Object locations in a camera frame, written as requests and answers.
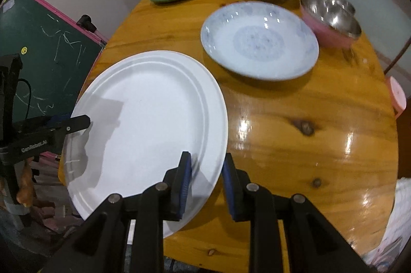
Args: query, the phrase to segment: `white plate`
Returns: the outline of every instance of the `white plate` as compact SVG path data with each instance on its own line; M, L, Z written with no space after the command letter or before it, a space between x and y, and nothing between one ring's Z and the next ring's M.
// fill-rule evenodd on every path
M239 2L218 9L204 22L201 43L223 67L260 80L299 77L318 58L311 29L292 12L264 2Z
M127 197L162 181L183 151L193 162L186 212L180 222L164 223L164 237L200 211L221 173L228 138L223 95L201 63L170 51L133 55L93 81L72 116L81 114L92 124L67 136L64 170L82 218L110 193ZM130 229L129 243L132 235Z

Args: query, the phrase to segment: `wooden table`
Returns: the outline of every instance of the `wooden table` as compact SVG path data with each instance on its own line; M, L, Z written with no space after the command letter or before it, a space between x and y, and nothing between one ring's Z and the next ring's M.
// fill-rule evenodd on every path
M229 3L186 0L156 6L142 0L112 36L85 86L102 71L148 50L178 51L200 61L223 92L231 152L239 169L272 193L306 195L358 253L379 245L397 180L397 131L384 75L363 34L352 51L320 49L308 74L263 82L233 74L203 50L204 20ZM300 14L299 1L285 8ZM308 120L313 136L293 124ZM249 223L234 223L221 180L200 213L164 240L164 254L223 272L247 272Z

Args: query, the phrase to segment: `sticker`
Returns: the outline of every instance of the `sticker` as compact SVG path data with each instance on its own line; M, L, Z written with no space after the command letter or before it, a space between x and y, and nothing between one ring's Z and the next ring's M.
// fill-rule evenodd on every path
M5 13L7 10L11 9L14 5L14 0L10 0L3 5L3 13Z

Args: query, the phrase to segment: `blue and white ceramic plate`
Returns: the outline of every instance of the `blue and white ceramic plate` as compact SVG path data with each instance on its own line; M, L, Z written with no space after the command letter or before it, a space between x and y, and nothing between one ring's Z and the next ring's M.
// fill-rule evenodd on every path
M314 33L298 16L264 2L233 3L213 12L201 28L201 43L223 67L269 81L304 75L319 50Z

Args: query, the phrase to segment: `green chalkboard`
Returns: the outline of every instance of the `green chalkboard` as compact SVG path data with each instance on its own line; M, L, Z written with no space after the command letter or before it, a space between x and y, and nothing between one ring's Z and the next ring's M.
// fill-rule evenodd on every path
M20 78L32 88L29 118L71 113L101 51L100 43L36 0L6 0L0 7L0 55L21 55ZM24 119L28 96L19 82L13 122Z

